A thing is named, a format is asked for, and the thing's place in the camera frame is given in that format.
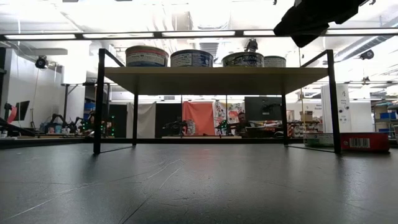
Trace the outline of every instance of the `red object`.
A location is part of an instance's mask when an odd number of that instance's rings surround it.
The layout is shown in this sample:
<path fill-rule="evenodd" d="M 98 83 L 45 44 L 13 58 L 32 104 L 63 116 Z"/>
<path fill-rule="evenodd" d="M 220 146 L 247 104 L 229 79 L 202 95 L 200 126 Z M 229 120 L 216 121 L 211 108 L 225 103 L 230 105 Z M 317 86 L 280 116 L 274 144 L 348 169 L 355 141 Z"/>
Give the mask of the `red object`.
<path fill-rule="evenodd" d="M 387 152 L 390 149 L 390 143 L 386 133 L 341 133 L 341 149 Z"/>
<path fill-rule="evenodd" d="M 215 135 L 213 103 L 183 102 L 182 119 L 185 121 L 192 119 L 195 122 L 195 134 Z"/>
<path fill-rule="evenodd" d="M 7 118 L 7 123 L 11 124 L 11 122 L 15 120 L 16 116 L 17 116 L 17 108 L 13 106 L 11 109 L 11 114 Z"/>

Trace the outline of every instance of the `barcode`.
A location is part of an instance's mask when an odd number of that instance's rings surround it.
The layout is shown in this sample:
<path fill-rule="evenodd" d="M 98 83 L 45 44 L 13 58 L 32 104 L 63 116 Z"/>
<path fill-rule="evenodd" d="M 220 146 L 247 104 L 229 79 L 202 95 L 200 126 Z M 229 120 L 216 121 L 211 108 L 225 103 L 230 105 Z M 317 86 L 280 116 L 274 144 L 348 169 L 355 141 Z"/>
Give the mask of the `barcode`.
<path fill-rule="evenodd" d="M 370 148 L 371 147 L 371 140 L 368 138 L 350 138 L 349 139 L 349 146 L 356 147 L 356 148 Z"/>

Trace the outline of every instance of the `orange curtain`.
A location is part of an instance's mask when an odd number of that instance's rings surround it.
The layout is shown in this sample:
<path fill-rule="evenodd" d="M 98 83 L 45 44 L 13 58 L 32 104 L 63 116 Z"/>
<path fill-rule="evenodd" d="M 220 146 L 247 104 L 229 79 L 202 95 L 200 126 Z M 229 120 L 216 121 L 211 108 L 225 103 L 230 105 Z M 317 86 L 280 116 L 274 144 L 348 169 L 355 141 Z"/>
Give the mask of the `orange curtain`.
<path fill-rule="evenodd" d="M 199 135 L 215 135 L 213 103 L 191 103 L 183 102 L 182 119 L 192 119 L 195 122 L 196 133 Z"/>

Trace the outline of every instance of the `white column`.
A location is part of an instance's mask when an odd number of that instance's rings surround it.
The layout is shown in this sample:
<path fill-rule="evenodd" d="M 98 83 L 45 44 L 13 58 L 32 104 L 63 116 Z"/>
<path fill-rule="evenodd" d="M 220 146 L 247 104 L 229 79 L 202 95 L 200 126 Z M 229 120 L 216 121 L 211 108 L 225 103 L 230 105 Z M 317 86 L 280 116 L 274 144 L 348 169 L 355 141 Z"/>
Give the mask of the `white column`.
<path fill-rule="evenodd" d="M 341 133 L 352 132 L 351 128 L 351 108 L 349 107 L 348 85 L 337 84 L 337 110 Z M 323 112 L 323 132 L 332 133 L 333 126 L 331 122 L 331 103 L 329 85 L 321 87 L 322 112 Z"/>
<path fill-rule="evenodd" d="M 89 45 L 91 42 L 76 42 L 68 48 L 67 59 L 64 62 L 62 83 L 84 83 L 86 81 L 87 68 L 90 66 Z M 65 120 L 75 120 L 76 117 L 83 117 L 85 103 L 85 86 L 76 87 L 68 95 L 67 115 Z M 63 104 L 65 89 L 63 89 L 62 100 L 60 102 L 60 114 L 63 115 Z"/>

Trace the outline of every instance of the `tin can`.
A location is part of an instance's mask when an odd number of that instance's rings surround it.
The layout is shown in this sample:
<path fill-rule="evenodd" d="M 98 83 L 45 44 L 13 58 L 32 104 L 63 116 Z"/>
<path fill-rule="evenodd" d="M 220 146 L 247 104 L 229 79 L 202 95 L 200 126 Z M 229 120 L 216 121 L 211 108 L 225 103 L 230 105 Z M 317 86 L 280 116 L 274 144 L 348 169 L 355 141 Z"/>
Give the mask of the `tin can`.
<path fill-rule="evenodd" d="M 126 49 L 127 67 L 167 67 L 169 54 L 157 47 L 133 46 Z"/>
<path fill-rule="evenodd" d="M 212 67 L 213 56 L 203 50 L 179 50 L 170 57 L 171 67 Z"/>
<path fill-rule="evenodd" d="M 263 67 L 264 56 L 256 52 L 239 52 L 224 57 L 222 63 L 224 67 Z"/>
<path fill-rule="evenodd" d="M 264 67 L 267 68 L 285 68 L 286 59 L 280 56 L 265 56 Z"/>

